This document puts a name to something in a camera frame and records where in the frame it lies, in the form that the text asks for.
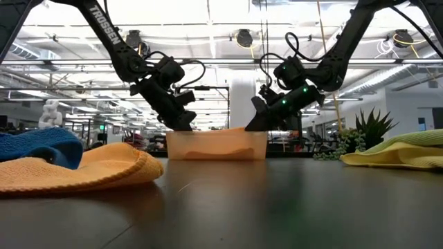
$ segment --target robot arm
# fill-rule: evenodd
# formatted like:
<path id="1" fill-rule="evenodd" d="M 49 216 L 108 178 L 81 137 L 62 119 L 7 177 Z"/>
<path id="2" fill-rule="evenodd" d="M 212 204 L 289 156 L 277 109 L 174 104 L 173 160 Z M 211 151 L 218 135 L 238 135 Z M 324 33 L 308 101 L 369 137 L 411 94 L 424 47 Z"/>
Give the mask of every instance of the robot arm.
<path id="1" fill-rule="evenodd" d="M 266 131 L 278 127 L 284 128 L 285 119 L 291 115 L 299 116 L 302 108 L 315 101 L 322 105 L 325 96 L 318 90 L 332 92 L 340 89 L 349 59 L 372 21 L 374 13 L 405 1 L 359 0 L 336 44 L 326 53 L 316 68 L 304 69 L 296 56 L 298 52 L 293 57 L 281 58 L 284 60 L 283 63 L 273 73 L 278 81 L 283 81 L 290 88 L 290 92 L 278 95 L 269 86 L 262 86 L 259 94 L 266 100 L 266 103 L 257 96 L 252 99 L 257 113 L 246 130 Z M 438 41 L 443 44 L 443 19 L 441 18 L 443 0 L 410 0 L 410 2 L 423 11 Z M 315 86 L 308 86 L 306 79 L 311 80 Z"/>
<path id="2" fill-rule="evenodd" d="M 0 1 L 0 63 L 15 40 L 30 10 L 42 0 Z M 186 111 L 184 105 L 195 101 L 192 91 L 180 95 L 169 93 L 170 85 L 185 75 L 181 65 L 173 57 L 163 55 L 159 63 L 148 65 L 144 58 L 128 46 L 112 25 L 96 0 L 54 0 L 56 3 L 76 7 L 97 34 L 98 39 L 109 52 L 112 64 L 119 78 L 124 82 L 136 83 L 131 95 L 140 93 L 159 116 L 166 127 L 173 130 L 190 131 L 190 122 L 196 114 Z"/>

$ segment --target white column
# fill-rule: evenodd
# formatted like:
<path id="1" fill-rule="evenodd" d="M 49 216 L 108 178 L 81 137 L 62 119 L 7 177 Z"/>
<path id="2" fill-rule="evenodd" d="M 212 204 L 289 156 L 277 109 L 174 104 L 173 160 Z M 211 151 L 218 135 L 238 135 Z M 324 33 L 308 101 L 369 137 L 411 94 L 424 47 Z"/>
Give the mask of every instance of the white column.
<path id="1" fill-rule="evenodd" d="M 251 98 L 255 96 L 255 78 L 250 71 L 236 71 L 229 89 L 229 127 L 245 127 L 255 115 Z"/>

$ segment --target plastic container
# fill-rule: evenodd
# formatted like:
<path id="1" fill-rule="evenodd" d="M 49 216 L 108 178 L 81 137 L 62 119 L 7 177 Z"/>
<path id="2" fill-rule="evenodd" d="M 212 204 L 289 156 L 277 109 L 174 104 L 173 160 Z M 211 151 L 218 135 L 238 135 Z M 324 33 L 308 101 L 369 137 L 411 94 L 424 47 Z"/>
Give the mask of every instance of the plastic container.
<path id="1" fill-rule="evenodd" d="M 171 160 L 264 160 L 267 133 L 241 129 L 166 134 Z"/>

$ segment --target table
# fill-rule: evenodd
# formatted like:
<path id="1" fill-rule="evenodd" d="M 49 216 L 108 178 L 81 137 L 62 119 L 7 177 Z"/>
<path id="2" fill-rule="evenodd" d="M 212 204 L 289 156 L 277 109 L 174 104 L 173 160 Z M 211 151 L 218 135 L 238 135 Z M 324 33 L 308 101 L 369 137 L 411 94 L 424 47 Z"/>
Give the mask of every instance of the table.
<path id="1" fill-rule="evenodd" d="M 1 248 L 443 248 L 443 175 L 167 161 L 155 184 L 0 200 Z"/>

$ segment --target white stuffed toy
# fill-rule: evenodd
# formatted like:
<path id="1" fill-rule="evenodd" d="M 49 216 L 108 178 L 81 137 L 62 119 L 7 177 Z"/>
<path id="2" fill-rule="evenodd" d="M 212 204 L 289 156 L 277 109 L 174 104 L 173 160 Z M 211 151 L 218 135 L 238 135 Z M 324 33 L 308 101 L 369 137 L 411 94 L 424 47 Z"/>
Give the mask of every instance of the white stuffed toy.
<path id="1" fill-rule="evenodd" d="M 43 106 L 43 115 L 39 119 L 39 129 L 51 128 L 56 125 L 62 125 L 62 113 L 57 111 L 58 101 L 47 100 Z"/>

